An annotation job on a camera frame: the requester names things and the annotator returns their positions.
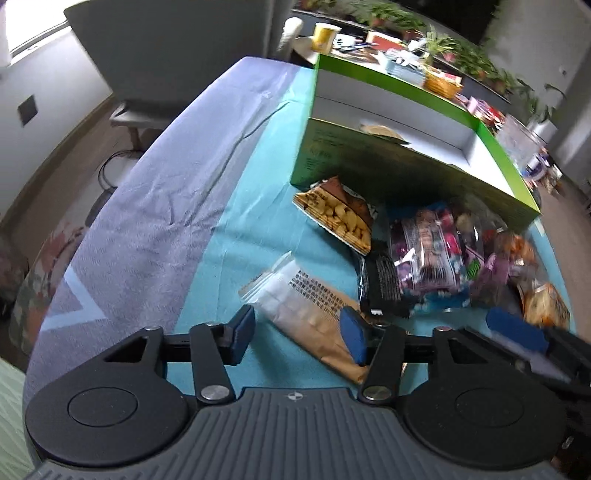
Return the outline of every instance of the chair leg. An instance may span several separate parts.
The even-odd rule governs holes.
[[[139,131],[136,127],[128,127],[129,137],[131,139],[131,146],[134,150],[143,151],[142,142],[139,139]]]

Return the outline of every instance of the potted plant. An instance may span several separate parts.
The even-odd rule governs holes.
[[[499,69],[496,71],[494,77],[494,83],[492,85],[493,90],[499,95],[506,96],[507,93],[515,88],[516,80],[513,75],[505,69]]]
[[[489,60],[482,47],[467,40],[457,40],[452,46],[456,59],[454,66],[461,72],[484,82],[489,75],[494,76],[495,66]]]
[[[421,38],[426,29],[425,22],[416,14],[397,7],[390,17],[390,22],[400,32],[404,41]]]
[[[371,4],[365,0],[353,0],[350,3],[353,8],[351,15],[357,23],[369,24],[372,20]]]
[[[328,9],[336,3],[336,0],[300,0],[299,6],[302,10],[306,10],[308,12],[319,10],[319,9]]]
[[[298,5],[302,10],[311,12],[312,10],[316,9],[316,6],[318,5],[318,0],[300,0],[298,2]]]
[[[527,122],[523,123],[527,125],[527,128],[531,132],[538,135],[538,137],[540,137],[546,143],[549,143],[558,130],[558,128],[552,122],[554,114],[556,113],[556,107],[548,106],[544,102],[540,101],[540,99],[536,97],[532,87],[527,85],[523,80],[520,79],[518,82],[520,85],[518,94],[525,100],[527,112],[530,115],[530,117],[527,119]],[[544,85],[544,90],[545,95],[547,95],[548,92],[558,92],[561,96],[560,100],[566,98],[566,95],[562,90],[555,87],[554,85],[550,85],[549,83]]]
[[[431,29],[425,35],[425,39],[427,40],[425,50],[429,54],[429,57],[427,58],[427,63],[429,65],[433,64],[433,59],[437,56],[445,53],[452,53],[453,47],[456,45],[455,40],[449,35],[437,33],[437,30],[435,30],[433,25],[431,25]]]
[[[371,20],[369,26],[371,28],[381,28],[386,23],[386,20],[390,19],[393,13],[396,11],[395,4],[389,2],[380,2],[373,4],[369,12],[371,13]]]

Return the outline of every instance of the green plant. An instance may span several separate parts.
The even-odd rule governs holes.
[[[513,77],[513,74],[505,69],[499,70],[499,78],[505,82],[505,87],[509,90],[512,90],[517,86],[517,80]]]
[[[336,4],[337,0],[300,0],[300,6],[304,10],[328,9]]]
[[[372,4],[367,2],[366,0],[353,0],[350,3],[353,11],[351,15],[357,20],[358,23],[361,24],[369,24],[372,19],[371,7]]]
[[[461,72],[482,79],[496,72],[484,49],[467,40],[457,40],[452,46],[452,52],[456,54],[454,66]]]
[[[562,98],[566,98],[566,95],[562,90],[549,83],[544,85],[544,90],[546,92],[558,92],[562,95]],[[552,121],[552,117],[556,112],[556,107],[550,107],[540,101],[531,86],[525,83],[522,79],[517,79],[517,85],[514,87],[514,91],[520,98],[526,111],[526,116],[523,119],[525,125],[532,121],[536,121],[540,124],[543,124],[546,120]]]
[[[427,32],[425,38],[427,39],[425,49],[429,53],[429,63],[432,63],[433,59],[438,55],[453,51],[453,48],[456,45],[456,41],[449,35],[437,33],[437,30],[435,30],[433,25],[431,25],[431,30]]]
[[[392,25],[401,31],[425,31],[427,26],[416,14],[400,8],[396,5],[395,10],[390,16]]]
[[[396,14],[397,10],[398,8],[396,8],[396,4],[390,2],[380,2],[377,4],[373,4],[370,7],[369,12],[372,14],[374,18],[379,18],[380,20],[388,20]]]

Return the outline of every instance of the wall outlet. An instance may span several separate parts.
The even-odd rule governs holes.
[[[18,115],[21,118],[23,126],[28,124],[33,117],[37,114],[37,104],[35,102],[35,96],[31,95],[27,100],[21,103],[18,108]]]

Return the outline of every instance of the cracker package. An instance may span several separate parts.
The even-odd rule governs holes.
[[[524,294],[524,320],[538,327],[568,330],[570,312],[558,290],[551,283],[544,283]]]
[[[374,219],[370,207],[363,197],[342,185],[338,177],[320,182],[305,193],[296,193],[293,202],[356,252],[367,255],[371,250]]]

